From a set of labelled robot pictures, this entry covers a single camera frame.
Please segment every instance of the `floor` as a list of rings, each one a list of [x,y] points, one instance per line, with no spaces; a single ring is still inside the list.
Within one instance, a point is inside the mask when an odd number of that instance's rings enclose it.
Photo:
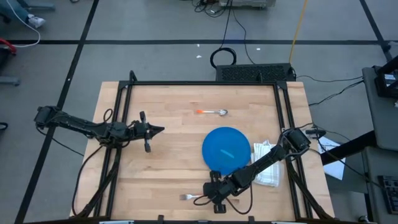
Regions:
[[[57,8],[55,12],[36,13],[47,20],[40,29],[42,43],[18,49],[17,56],[2,70],[2,75],[21,78],[22,84],[0,86],[0,118],[10,124],[0,134],[1,223],[14,222],[43,144],[44,137],[34,128],[36,109],[56,105],[60,95],[65,97],[61,94],[64,86],[70,84],[66,98],[60,100],[65,100],[63,110],[92,119],[101,82],[126,80],[130,70],[139,80],[215,79],[209,57],[221,43],[227,13],[210,18],[195,13],[190,1],[178,0],[51,2]],[[275,7],[262,11],[236,10],[248,32],[247,39],[252,40],[248,53],[256,63],[288,61],[303,2],[277,0]],[[361,3],[369,7],[377,27],[371,26]],[[292,61],[298,76],[352,78],[360,76],[363,67],[383,65],[386,56],[375,29],[380,30],[386,42],[398,40],[398,30],[392,29],[398,23],[398,17],[393,16],[397,8],[396,0],[384,0],[382,4],[378,0],[309,0]],[[242,40],[243,35],[232,17],[226,39]],[[15,44],[37,38],[17,22],[0,23],[0,36]],[[234,43],[226,46],[236,51],[238,63],[250,63],[242,41]],[[391,54],[397,55],[398,48],[394,46]],[[215,58],[216,64],[230,61],[228,54],[220,53]],[[309,103],[351,83],[320,83],[304,77],[300,81],[305,84]],[[311,107],[311,113],[316,124],[348,138],[373,128],[364,85]],[[335,134],[327,137],[345,141]],[[55,138],[77,151],[85,150],[86,140],[81,135],[57,129]],[[358,156],[348,158],[348,162],[360,168]],[[80,156],[51,144],[26,222],[68,216],[81,163]],[[338,218],[354,221],[366,214],[363,194],[351,192],[366,190],[361,189],[360,181],[347,170],[343,182],[328,178]]]

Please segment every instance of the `yellow cable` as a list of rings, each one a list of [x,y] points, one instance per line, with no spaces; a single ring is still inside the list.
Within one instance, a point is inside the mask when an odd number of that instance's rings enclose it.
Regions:
[[[300,27],[301,27],[301,22],[303,21],[303,16],[304,16],[305,8],[307,7],[307,3],[308,3],[308,0],[305,0],[303,9],[301,10],[300,20],[298,21],[298,24],[297,24],[296,33],[294,34],[293,43],[292,43],[292,49],[290,50],[290,55],[289,55],[289,63],[290,64],[292,63],[294,44],[296,43],[297,34],[299,34],[299,30],[300,30]]]

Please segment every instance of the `white napkin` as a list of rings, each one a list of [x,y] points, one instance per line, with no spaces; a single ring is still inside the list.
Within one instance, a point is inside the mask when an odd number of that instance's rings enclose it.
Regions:
[[[251,154],[251,162],[253,163],[265,156],[274,146],[275,145],[270,144],[268,140],[264,141],[262,144],[254,143],[254,153]],[[279,173],[279,162],[276,162],[266,170],[259,173],[253,182],[256,184],[278,187]]]

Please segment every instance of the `desk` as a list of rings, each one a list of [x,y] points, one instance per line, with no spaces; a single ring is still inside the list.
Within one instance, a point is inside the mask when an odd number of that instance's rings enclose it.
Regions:
[[[113,108],[117,87],[118,82],[102,84],[94,122],[102,122],[105,110]],[[288,87],[296,126],[310,123],[303,83],[288,83]],[[282,106],[286,117],[285,106]],[[228,115],[195,114],[196,109],[227,109]],[[237,214],[228,204],[226,214],[214,214],[212,204],[196,207],[192,200],[178,199],[180,194],[201,194],[203,183],[210,179],[209,169],[201,156],[201,144],[211,130],[220,126],[237,128],[251,145],[265,139],[277,141],[280,130],[271,86],[134,85],[127,123],[139,119],[140,111],[146,112],[150,124],[164,126],[165,130],[151,141],[151,153],[145,152],[143,141],[133,141],[123,149],[112,219],[156,220],[158,215],[164,215],[165,220],[247,221],[250,215],[257,221],[295,220],[284,163],[280,165],[282,177],[278,187],[253,185],[254,205],[248,215]],[[315,141],[312,142],[314,149],[316,146]],[[89,140],[85,159],[96,148],[98,143]],[[86,205],[98,188],[104,152],[103,149],[90,159],[81,174],[75,201],[77,211]],[[320,156],[308,151],[302,160],[309,191],[333,216]],[[299,189],[297,191],[301,214],[305,216],[302,196]],[[249,191],[231,199],[238,209],[246,210]],[[104,214],[104,202],[101,214]]]

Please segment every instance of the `white cable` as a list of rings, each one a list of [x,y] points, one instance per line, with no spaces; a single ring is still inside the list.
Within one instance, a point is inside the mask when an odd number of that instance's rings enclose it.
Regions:
[[[31,47],[31,46],[35,46],[36,44],[38,44],[38,43],[40,42],[40,38],[41,38],[40,33],[39,33],[37,30],[33,29],[30,25],[26,24],[26,23],[17,15],[17,13],[14,11],[14,9],[12,8],[10,2],[9,2],[8,0],[6,0],[6,1],[7,1],[8,5],[10,6],[10,8],[11,8],[12,12],[14,13],[14,15],[15,15],[23,24],[25,24],[25,26],[31,28],[34,32],[36,32],[36,33],[39,35],[39,38],[37,39],[37,42],[36,42],[36,43],[27,44],[27,45],[13,45],[13,46],[14,46],[14,47]]]

